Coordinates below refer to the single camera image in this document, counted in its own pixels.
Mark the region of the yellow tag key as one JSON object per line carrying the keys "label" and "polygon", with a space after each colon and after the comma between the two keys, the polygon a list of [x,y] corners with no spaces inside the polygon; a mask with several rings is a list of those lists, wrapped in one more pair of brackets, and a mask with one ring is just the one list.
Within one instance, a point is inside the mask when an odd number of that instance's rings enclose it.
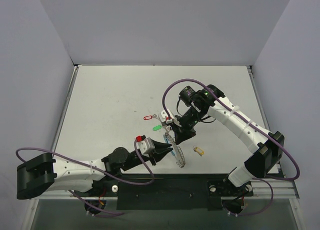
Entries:
{"label": "yellow tag key", "polygon": [[194,146],[193,150],[194,150],[195,153],[199,154],[200,156],[203,156],[205,154],[204,150],[202,150],[198,146]]}

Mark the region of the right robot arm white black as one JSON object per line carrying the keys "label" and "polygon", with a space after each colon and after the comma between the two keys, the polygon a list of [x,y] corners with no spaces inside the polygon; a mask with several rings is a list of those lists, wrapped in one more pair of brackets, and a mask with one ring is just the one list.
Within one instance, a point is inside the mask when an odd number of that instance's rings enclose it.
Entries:
{"label": "right robot arm white black", "polygon": [[179,93],[179,99],[188,107],[182,116],[175,116],[172,130],[177,145],[194,137],[194,126],[205,115],[225,125],[248,148],[252,155],[233,169],[224,179],[224,191],[236,194],[241,187],[254,178],[264,178],[283,155],[284,136],[262,128],[234,106],[224,93],[214,85],[208,85],[213,94],[205,88],[194,91],[190,86]]}

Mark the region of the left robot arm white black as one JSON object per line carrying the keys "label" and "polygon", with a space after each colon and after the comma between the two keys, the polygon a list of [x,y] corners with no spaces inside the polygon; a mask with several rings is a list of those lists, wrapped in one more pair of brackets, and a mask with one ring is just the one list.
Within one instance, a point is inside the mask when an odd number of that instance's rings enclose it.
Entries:
{"label": "left robot arm white black", "polygon": [[17,167],[17,191],[19,200],[39,197],[49,191],[78,191],[99,195],[103,182],[117,180],[122,183],[144,186],[154,182],[151,174],[148,182],[132,182],[121,178],[122,172],[150,162],[155,166],[173,150],[172,144],[161,143],[138,137],[134,150],[129,152],[124,147],[114,149],[101,159],[78,161],[62,154],[45,149],[38,149],[40,155]]}

